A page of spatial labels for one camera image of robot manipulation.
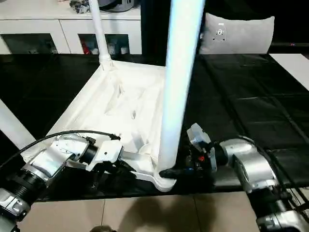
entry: black table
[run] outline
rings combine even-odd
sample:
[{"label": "black table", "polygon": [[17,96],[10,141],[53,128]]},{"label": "black table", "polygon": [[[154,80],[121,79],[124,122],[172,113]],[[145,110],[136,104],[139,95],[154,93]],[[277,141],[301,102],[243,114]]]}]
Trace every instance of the black table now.
[{"label": "black table", "polygon": [[[164,60],[138,55],[118,60],[164,65]],[[0,98],[35,136],[43,137],[98,67],[97,56],[5,55],[0,56]],[[309,185],[309,92],[269,55],[203,55],[196,57],[188,95],[183,131],[197,122],[212,140],[237,135],[254,139],[272,151],[300,186]],[[7,159],[16,148],[0,138]],[[185,153],[181,137],[179,157]],[[8,165],[12,172],[21,159]],[[124,192],[92,188],[94,173],[66,168],[45,193],[42,201],[189,194],[241,190],[229,168],[197,184],[180,180],[169,193],[161,193],[145,181],[136,180]]]}]

